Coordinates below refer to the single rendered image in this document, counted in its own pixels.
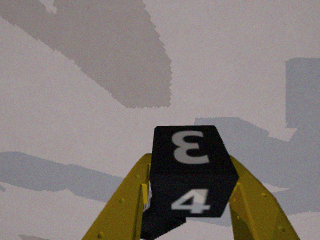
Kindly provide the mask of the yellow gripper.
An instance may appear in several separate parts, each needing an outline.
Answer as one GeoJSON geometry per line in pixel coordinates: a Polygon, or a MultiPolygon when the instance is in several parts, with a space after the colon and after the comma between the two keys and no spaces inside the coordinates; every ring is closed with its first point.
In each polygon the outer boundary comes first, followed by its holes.
{"type": "MultiPolygon", "coordinates": [[[[300,240],[276,198],[229,155],[239,179],[229,199],[234,240],[300,240]]],[[[152,153],[133,166],[82,240],[140,240],[152,153]]]]}

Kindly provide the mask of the black cube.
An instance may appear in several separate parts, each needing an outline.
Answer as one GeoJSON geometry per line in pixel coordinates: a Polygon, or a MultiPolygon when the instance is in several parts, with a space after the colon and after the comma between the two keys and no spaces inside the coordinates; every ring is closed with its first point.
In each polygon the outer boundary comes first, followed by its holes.
{"type": "Polygon", "coordinates": [[[214,125],[154,128],[150,185],[157,217],[220,218],[238,173],[214,125]]]}

